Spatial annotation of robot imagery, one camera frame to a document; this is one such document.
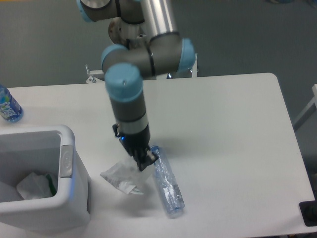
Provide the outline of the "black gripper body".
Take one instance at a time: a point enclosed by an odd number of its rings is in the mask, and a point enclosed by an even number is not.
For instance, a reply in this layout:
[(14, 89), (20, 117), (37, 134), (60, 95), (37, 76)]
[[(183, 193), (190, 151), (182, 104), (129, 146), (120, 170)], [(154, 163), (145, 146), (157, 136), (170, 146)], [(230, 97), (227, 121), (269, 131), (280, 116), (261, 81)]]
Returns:
[(119, 124), (115, 123), (112, 126), (115, 137), (117, 137), (120, 143), (123, 145), (124, 149), (130, 156), (133, 156), (133, 150), (135, 148), (146, 149), (149, 147), (150, 140), (150, 130), (149, 125), (147, 125), (142, 131), (127, 134), (119, 131)]

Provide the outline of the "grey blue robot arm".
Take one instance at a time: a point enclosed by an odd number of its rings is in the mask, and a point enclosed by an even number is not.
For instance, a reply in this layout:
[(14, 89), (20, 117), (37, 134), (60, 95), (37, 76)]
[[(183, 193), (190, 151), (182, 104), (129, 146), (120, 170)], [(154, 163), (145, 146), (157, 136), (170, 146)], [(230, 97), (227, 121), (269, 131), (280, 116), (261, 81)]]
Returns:
[(77, 7), (87, 22), (119, 18), (126, 27), (145, 25), (145, 40), (139, 47), (127, 35), (101, 56), (105, 86), (112, 105), (113, 131), (140, 171), (157, 159), (149, 147), (150, 129), (143, 93), (144, 79), (191, 69), (195, 49), (177, 29), (169, 0), (79, 0)]

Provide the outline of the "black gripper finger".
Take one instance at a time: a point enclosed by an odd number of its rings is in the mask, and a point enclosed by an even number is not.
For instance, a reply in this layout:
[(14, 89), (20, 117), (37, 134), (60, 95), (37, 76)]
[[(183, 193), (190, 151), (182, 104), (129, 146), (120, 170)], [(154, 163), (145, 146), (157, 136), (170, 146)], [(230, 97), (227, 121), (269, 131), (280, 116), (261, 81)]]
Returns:
[(133, 158), (137, 166), (142, 166), (146, 162), (146, 152), (143, 149), (135, 148), (133, 150)]
[(150, 147), (147, 147), (146, 149), (144, 149), (144, 151), (141, 153), (141, 156), (139, 158), (139, 171), (143, 171), (144, 169), (146, 169), (148, 166), (152, 165), (157, 159), (158, 159), (158, 155), (153, 152)]

